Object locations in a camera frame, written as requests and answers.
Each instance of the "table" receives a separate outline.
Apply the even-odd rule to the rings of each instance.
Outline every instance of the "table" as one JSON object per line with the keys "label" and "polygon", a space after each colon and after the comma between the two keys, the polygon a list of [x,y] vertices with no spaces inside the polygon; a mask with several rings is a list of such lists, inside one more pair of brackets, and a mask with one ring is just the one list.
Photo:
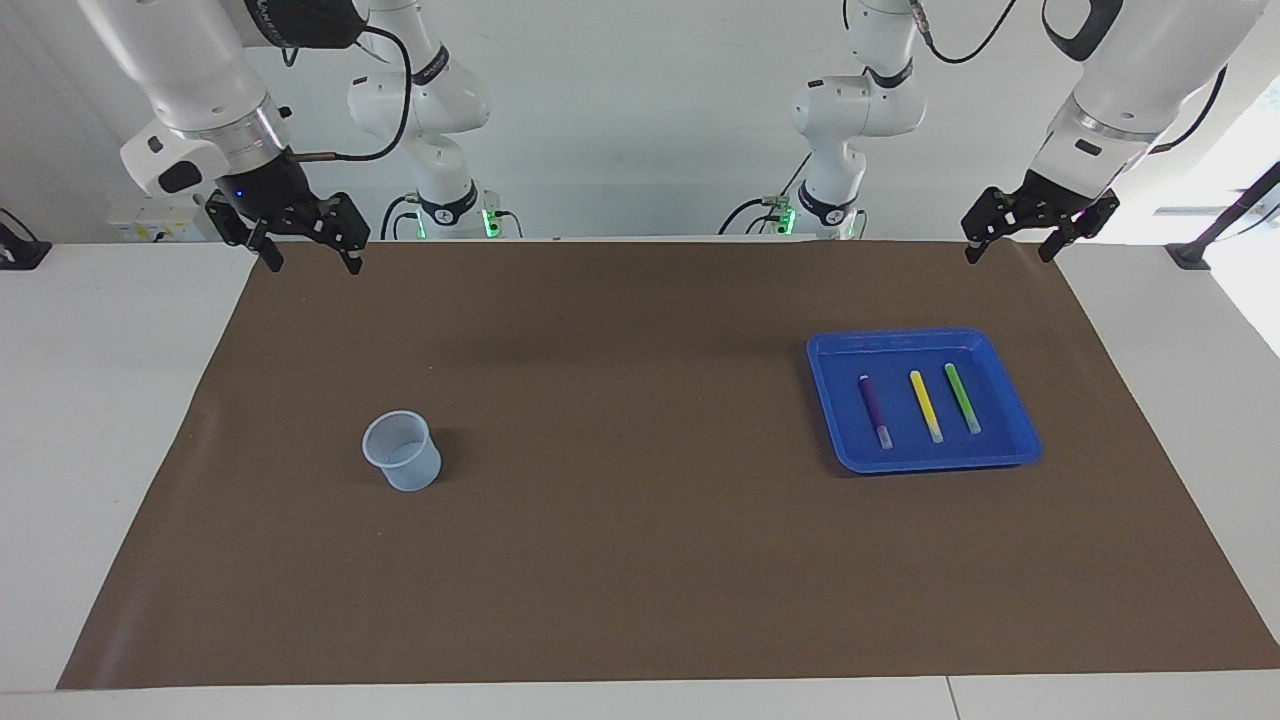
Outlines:
{"label": "table", "polygon": [[[0,716],[1280,716],[1280,671],[49,692],[251,265],[212,245],[61,246],[0,278]],[[1280,359],[1161,249],[1080,246],[1060,265],[1280,634]]]}

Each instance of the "brown mat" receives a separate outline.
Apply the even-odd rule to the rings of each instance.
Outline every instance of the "brown mat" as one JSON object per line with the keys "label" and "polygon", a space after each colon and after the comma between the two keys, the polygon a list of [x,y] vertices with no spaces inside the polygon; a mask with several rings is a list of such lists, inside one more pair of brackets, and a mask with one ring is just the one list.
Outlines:
{"label": "brown mat", "polygon": [[[253,270],[60,688],[1280,666],[1056,268],[1001,245],[379,245]],[[973,325],[1036,465],[859,478],[815,333]],[[370,420],[424,413],[401,495]]]}

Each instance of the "light blue cup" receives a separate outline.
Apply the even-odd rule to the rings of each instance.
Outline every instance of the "light blue cup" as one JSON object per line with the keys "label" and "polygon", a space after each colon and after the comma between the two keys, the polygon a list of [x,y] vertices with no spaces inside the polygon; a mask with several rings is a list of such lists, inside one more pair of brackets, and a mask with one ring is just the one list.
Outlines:
{"label": "light blue cup", "polygon": [[365,460],[387,475],[401,492],[416,492],[440,474],[440,451],[417,413],[396,410],[374,420],[365,430]]}

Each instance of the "blue plastic tray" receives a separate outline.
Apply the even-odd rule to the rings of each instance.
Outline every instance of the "blue plastic tray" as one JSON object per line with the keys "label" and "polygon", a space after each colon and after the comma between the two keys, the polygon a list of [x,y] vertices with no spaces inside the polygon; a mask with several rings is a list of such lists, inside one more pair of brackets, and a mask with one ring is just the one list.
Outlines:
{"label": "blue plastic tray", "polygon": [[[982,424],[969,434],[943,365],[955,363]],[[836,456],[860,474],[1004,468],[1043,454],[1039,436],[996,355],[991,338],[970,328],[828,333],[809,340]],[[911,388],[919,370],[938,414],[945,441],[934,443]],[[863,404],[858,379],[869,375],[879,398],[891,450],[882,450]]]}

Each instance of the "marker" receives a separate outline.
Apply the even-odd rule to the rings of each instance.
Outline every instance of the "marker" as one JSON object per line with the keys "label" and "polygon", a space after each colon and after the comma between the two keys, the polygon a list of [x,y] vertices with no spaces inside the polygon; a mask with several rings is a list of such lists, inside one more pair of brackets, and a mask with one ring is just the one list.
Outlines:
{"label": "marker", "polygon": [[951,392],[956,396],[956,402],[960,404],[960,411],[964,413],[964,421],[969,425],[969,434],[975,436],[982,432],[982,425],[978,424],[978,415],[973,411],[973,404],[969,402],[969,393],[964,389],[964,383],[960,382],[960,370],[952,363],[947,363],[943,366],[947,372],[947,379],[951,380]]}
{"label": "marker", "polygon": [[870,375],[858,378],[858,389],[863,392],[867,415],[872,419],[872,425],[876,425],[876,437],[881,441],[881,450],[893,450],[893,438],[888,437],[888,423],[884,421],[884,413],[879,409],[879,400],[876,400]]}
{"label": "marker", "polygon": [[911,370],[911,386],[915,388],[915,400],[920,402],[920,413],[924,413],[924,423],[929,425],[929,436],[934,445],[942,442],[942,427],[938,425],[938,414],[933,411],[933,401],[929,400],[929,391],[924,388],[924,375],[919,370]]}

